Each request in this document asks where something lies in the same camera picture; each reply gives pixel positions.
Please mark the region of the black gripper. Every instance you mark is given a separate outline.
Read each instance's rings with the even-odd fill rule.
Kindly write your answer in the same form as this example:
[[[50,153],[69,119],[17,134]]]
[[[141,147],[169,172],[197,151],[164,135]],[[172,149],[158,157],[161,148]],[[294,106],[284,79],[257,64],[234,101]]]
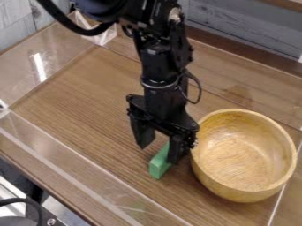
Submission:
[[[169,138],[168,161],[177,164],[194,147],[200,125],[186,111],[189,84],[168,88],[145,88],[145,94],[126,97],[131,128],[138,146],[145,149],[157,132]]]

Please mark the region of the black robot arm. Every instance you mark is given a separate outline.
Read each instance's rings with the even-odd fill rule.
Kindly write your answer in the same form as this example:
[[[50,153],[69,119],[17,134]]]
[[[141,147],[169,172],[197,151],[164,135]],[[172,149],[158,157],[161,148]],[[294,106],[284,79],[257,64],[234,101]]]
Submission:
[[[75,7],[89,18],[118,23],[134,40],[145,93],[126,100],[137,144],[148,147],[162,132],[170,138],[168,161],[177,163],[194,148],[200,130],[186,112],[189,81],[197,77],[186,68],[194,48],[182,6],[177,0],[75,0]]]

